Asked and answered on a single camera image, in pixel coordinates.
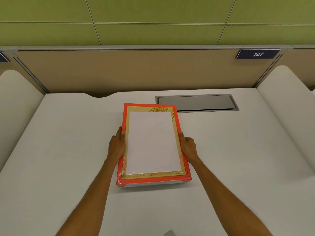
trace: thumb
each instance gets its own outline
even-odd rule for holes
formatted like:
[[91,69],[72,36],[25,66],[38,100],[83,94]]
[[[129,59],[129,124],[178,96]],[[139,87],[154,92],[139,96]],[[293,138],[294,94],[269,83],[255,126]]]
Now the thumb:
[[179,131],[178,136],[181,142],[186,141],[183,131]]
[[121,141],[121,142],[124,142],[124,141],[125,141],[125,136],[126,136],[125,131],[121,131],[121,133],[120,133],[120,141]]

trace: gray panel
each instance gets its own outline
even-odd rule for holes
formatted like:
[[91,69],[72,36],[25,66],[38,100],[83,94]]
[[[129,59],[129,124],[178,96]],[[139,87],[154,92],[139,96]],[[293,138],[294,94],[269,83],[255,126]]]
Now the gray panel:
[[205,112],[238,110],[230,94],[156,96],[157,104],[176,105],[178,112]]

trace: person's right arm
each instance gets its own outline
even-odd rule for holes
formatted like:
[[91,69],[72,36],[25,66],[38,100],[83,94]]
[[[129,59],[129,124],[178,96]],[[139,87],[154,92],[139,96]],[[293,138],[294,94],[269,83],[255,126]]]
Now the person's right arm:
[[228,236],[272,236],[263,222],[203,164],[196,144],[179,132],[181,148],[194,167]]

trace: person's left hand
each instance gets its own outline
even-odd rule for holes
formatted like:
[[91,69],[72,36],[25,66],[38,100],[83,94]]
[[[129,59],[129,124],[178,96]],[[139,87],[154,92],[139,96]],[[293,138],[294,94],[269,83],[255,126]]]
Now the person's left hand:
[[112,136],[112,139],[109,142],[107,159],[113,161],[115,164],[125,153],[125,135],[125,132],[121,131],[121,127],[119,127],[116,135]]

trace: desk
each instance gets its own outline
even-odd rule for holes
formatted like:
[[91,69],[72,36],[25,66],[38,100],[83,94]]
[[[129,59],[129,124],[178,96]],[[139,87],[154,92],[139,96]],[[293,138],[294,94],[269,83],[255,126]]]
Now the desk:
[[[239,111],[179,113],[211,171],[274,235],[315,232],[315,177],[256,89],[47,94],[0,173],[0,235],[53,236],[101,168],[124,103],[231,93]],[[101,236],[226,235],[191,167],[185,184],[118,188],[112,177]]]

